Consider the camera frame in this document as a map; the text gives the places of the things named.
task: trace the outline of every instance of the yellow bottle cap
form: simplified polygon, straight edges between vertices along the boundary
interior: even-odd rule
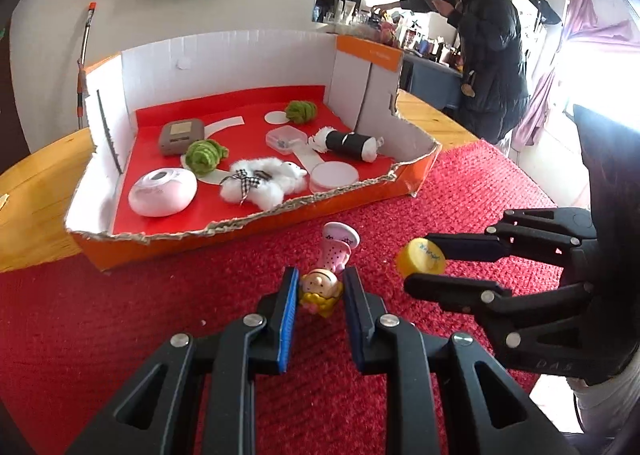
[[[406,278],[409,275],[441,275],[447,260],[440,248],[427,239],[413,239],[396,257],[396,269]]]

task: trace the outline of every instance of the black and white cylinder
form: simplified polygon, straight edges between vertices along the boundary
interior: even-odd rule
[[[353,132],[346,133],[330,126],[321,128],[315,136],[309,138],[309,145],[319,153],[331,150],[364,162],[375,161],[378,157],[378,148],[383,143],[382,138],[376,139]]]

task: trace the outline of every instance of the clear plastic box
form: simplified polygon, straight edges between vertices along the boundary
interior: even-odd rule
[[[306,144],[308,141],[308,135],[298,128],[293,126],[280,126],[267,133],[265,137],[267,146],[273,148],[275,151],[289,155],[293,153],[295,146]]]

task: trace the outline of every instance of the white fluffy toy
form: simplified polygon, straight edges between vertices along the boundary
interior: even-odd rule
[[[239,160],[222,181],[220,196],[232,204],[248,200],[268,211],[282,204],[286,195],[304,191],[306,175],[306,170],[297,164],[274,157]]]

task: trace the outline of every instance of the white paper disc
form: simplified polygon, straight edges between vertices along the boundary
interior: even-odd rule
[[[358,170],[346,162],[324,162],[311,172],[310,189],[313,192],[330,191],[356,183]]]
[[[279,110],[276,112],[269,112],[264,116],[264,120],[269,124],[285,124],[286,122],[289,122],[287,114]]]

